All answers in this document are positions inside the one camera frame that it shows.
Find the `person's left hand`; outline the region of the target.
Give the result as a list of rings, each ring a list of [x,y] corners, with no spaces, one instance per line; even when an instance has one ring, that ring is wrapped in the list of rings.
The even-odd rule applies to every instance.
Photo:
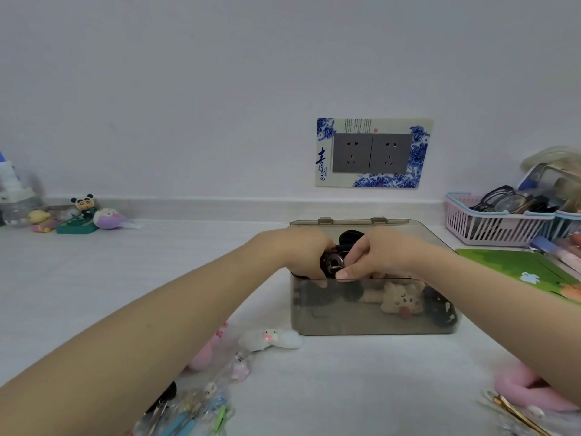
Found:
[[[296,277],[313,281],[316,254],[331,238],[318,227],[290,226],[264,231],[255,239],[279,269],[286,268]]]

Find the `black hair claw clip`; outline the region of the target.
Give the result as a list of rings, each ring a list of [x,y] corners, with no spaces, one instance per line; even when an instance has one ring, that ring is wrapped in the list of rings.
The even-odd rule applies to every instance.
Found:
[[[363,236],[364,233],[357,230],[347,230],[339,235],[338,243],[321,256],[320,267],[325,277],[335,278],[336,273],[345,268],[346,256]]]

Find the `person's right forearm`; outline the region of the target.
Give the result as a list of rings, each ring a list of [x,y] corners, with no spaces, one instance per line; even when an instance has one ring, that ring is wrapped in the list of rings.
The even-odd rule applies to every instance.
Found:
[[[406,271],[581,406],[580,306],[434,246],[413,253]]]

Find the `grey translucent storage box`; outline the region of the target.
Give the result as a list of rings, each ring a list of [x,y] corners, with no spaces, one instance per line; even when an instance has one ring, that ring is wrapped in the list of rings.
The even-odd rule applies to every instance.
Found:
[[[390,226],[428,243],[450,248],[421,222],[412,219],[332,219],[297,220],[291,226],[321,228],[338,243],[340,234],[347,230],[367,233],[376,226]],[[396,277],[364,278],[337,281],[328,278],[327,288],[321,289],[309,279],[292,275],[290,284],[291,324],[304,336],[347,335],[431,335],[454,333],[463,318],[447,298],[425,283],[425,311],[409,319],[381,311],[383,286]]]

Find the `small pink charm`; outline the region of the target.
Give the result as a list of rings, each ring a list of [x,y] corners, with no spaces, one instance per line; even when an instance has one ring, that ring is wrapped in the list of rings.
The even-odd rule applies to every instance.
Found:
[[[230,379],[237,382],[245,381],[251,373],[250,362],[250,353],[244,350],[237,351],[231,364]]]

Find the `green printed card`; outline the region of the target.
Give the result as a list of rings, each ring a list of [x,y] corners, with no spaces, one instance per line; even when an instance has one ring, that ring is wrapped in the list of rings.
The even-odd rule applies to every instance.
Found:
[[[459,248],[456,253],[530,287],[581,306],[581,281],[541,253],[467,248]]]

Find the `pink plush toy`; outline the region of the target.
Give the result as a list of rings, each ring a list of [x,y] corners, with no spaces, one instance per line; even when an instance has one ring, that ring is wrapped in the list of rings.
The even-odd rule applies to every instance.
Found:
[[[201,350],[188,362],[186,368],[193,372],[200,372],[210,366],[212,362],[214,349],[222,340],[225,330],[228,329],[228,322],[224,322],[222,326],[215,332],[212,338],[201,348]]]

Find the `pink plush hair band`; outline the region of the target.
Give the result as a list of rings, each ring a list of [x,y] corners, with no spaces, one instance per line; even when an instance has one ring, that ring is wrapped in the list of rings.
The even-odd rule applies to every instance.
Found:
[[[559,394],[520,360],[503,367],[493,380],[495,391],[513,405],[542,411],[573,412],[581,407]]]

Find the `white pen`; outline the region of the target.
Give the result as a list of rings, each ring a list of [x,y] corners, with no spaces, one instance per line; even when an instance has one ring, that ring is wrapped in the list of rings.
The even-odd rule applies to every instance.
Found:
[[[564,248],[560,244],[549,241],[542,236],[534,238],[529,246],[546,255],[555,257],[561,263],[581,274],[581,252],[573,252],[574,246],[567,246]]]

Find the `purple round plush toy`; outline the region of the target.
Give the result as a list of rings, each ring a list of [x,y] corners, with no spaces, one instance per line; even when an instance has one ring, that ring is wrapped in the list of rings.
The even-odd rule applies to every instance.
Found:
[[[128,218],[115,209],[103,208],[94,213],[92,221],[100,229],[113,230],[124,227]]]

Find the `blue plastic basket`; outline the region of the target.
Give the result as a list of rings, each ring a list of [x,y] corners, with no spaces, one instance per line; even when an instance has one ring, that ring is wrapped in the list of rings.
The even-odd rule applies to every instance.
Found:
[[[556,211],[550,229],[550,240],[564,239],[575,233],[581,233],[581,210],[575,213]]]

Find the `clear plastic bag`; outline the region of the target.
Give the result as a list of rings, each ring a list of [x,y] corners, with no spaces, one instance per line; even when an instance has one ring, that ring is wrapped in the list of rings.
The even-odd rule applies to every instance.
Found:
[[[581,214],[581,148],[553,146],[527,157],[520,192],[547,199],[553,210]]]

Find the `panda figurine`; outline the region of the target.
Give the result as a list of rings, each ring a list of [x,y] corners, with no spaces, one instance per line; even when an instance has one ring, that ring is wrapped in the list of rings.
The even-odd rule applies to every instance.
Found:
[[[87,194],[85,197],[70,199],[70,202],[75,206],[75,208],[80,212],[83,219],[93,219],[94,214],[97,211],[97,205],[95,203],[94,195]]]

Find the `clear bottle with blue cap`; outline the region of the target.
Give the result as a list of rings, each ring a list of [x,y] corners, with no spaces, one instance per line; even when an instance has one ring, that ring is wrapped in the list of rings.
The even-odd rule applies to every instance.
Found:
[[[13,164],[0,152],[0,219],[8,227],[25,227],[28,215],[42,206],[41,198],[21,181]]]

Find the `blue floral socket frame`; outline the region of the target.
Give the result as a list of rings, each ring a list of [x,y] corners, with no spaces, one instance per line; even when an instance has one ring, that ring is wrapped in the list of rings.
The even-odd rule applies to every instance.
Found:
[[[319,118],[313,160],[318,188],[381,188],[414,190],[419,187],[434,121],[429,118]],[[405,174],[353,174],[332,172],[335,133],[412,134]]]

